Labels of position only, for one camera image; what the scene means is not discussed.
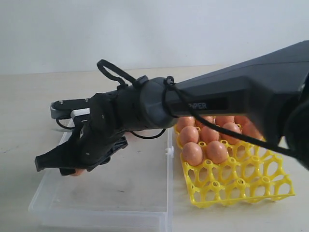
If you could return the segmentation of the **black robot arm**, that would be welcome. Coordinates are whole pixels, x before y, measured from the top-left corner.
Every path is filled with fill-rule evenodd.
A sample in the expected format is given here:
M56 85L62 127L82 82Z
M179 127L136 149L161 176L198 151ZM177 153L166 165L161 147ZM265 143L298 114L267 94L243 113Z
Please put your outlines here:
M134 78L104 59L97 67L118 83L117 89L51 104L56 121L71 118L74 110L90 112L75 121L66 142L35 158L37 171L56 168L62 175L77 169L91 171L127 146L126 132L164 132L181 116L203 122L203 116L230 115L246 116L264 140L209 122L206 126L309 166L308 41L179 83L171 76Z

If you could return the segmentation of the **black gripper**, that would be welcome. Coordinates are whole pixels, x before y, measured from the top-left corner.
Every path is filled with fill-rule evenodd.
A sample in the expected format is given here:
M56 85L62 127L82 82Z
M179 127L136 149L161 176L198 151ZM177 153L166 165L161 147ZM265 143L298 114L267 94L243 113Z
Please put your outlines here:
M115 98L108 94L91 97L87 122L73 130L68 142L36 156L36 171L54 168L68 176L76 169L91 171L108 163L114 152L127 146L124 132L117 128L114 103Z

